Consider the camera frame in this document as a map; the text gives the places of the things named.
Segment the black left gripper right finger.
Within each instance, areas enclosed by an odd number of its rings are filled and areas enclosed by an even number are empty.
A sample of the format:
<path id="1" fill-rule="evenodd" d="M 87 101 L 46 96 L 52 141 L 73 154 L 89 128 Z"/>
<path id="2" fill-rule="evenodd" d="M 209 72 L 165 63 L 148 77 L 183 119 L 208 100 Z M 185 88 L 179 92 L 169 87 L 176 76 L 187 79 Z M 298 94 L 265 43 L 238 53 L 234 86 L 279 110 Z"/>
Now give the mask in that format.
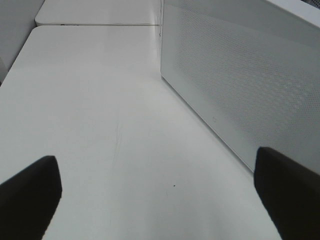
<path id="1" fill-rule="evenodd" d="M 270 148 L 259 147 L 254 187 L 283 240 L 320 238 L 320 176 Z"/>

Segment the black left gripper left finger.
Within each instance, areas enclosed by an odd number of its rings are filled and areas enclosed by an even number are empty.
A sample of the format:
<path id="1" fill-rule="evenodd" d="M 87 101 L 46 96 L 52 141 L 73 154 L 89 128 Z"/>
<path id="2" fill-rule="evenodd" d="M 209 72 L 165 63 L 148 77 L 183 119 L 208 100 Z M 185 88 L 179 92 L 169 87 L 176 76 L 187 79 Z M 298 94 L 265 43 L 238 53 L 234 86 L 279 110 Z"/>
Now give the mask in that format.
<path id="1" fill-rule="evenodd" d="M 40 240 L 62 197 L 55 156 L 47 155 L 0 185 L 0 238 Z"/>

